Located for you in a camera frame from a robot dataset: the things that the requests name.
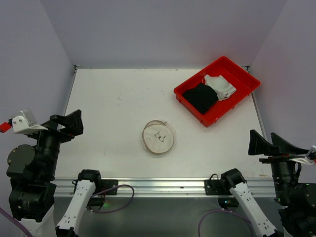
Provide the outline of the white bra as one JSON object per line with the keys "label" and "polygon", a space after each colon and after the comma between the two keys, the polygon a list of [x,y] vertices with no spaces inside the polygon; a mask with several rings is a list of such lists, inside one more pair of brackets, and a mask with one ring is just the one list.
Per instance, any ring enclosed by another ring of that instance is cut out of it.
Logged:
{"label": "white bra", "polygon": [[237,89],[229,83],[222,75],[211,77],[204,76],[205,85],[211,87],[216,93],[219,101],[227,100],[233,95]]}

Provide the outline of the black garment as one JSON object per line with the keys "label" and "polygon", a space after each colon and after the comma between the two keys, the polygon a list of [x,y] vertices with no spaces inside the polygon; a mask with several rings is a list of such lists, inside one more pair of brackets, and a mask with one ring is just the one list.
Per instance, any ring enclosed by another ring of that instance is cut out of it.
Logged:
{"label": "black garment", "polygon": [[182,96],[202,115],[219,100],[215,90],[203,83],[186,90]]}

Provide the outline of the white mesh laundry bag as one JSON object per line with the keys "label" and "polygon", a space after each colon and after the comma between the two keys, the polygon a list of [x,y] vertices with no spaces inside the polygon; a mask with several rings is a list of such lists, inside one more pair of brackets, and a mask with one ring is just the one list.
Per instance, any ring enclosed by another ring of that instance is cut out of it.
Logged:
{"label": "white mesh laundry bag", "polygon": [[142,131],[144,148],[153,155],[163,155],[174,147],[176,131],[166,121],[152,120],[148,122]]}

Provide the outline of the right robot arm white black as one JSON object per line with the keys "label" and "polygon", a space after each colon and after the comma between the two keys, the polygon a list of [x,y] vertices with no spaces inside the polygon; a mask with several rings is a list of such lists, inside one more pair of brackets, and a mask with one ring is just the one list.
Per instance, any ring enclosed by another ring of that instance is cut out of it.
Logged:
{"label": "right robot arm white black", "polygon": [[234,168],[221,174],[224,190],[237,200],[259,237],[314,237],[316,235],[316,185],[299,181],[303,165],[316,164],[316,147],[298,148],[272,133],[268,142],[256,130],[250,131],[250,156],[271,167],[273,190],[271,198],[278,204],[283,227],[279,231],[269,221],[254,199],[248,182]]}

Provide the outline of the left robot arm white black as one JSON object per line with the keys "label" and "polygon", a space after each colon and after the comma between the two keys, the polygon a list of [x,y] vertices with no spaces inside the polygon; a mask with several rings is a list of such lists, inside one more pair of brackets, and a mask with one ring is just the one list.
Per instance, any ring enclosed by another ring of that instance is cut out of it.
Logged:
{"label": "left robot arm white black", "polygon": [[101,187],[101,174],[90,169],[79,173],[72,200],[57,225],[53,219],[57,186],[53,181],[61,144],[83,134],[81,110],[66,116],[52,115],[43,124],[37,124],[30,110],[19,111],[1,125],[2,132],[10,128],[37,142],[34,146],[17,146],[7,158],[13,222],[25,237],[77,237],[87,204]]}

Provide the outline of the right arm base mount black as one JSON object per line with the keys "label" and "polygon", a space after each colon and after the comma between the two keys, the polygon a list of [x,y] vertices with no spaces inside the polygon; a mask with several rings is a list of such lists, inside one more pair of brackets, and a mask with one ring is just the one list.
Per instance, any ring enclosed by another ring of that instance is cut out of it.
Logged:
{"label": "right arm base mount black", "polygon": [[217,200],[221,208],[236,210],[239,207],[239,202],[225,189],[216,173],[213,173],[209,179],[204,181],[204,189],[207,196],[218,196]]}

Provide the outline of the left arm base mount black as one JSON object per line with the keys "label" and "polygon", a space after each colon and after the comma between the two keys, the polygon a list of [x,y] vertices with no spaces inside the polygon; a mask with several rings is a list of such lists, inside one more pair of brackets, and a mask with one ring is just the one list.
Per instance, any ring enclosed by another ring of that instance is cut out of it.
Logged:
{"label": "left arm base mount black", "polygon": [[102,179],[101,186],[93,193],[88,201],[88,210],[100,210],[106,203],[106,195],[115,196],[117,190],[115,186],[119,184],[116,179]]}

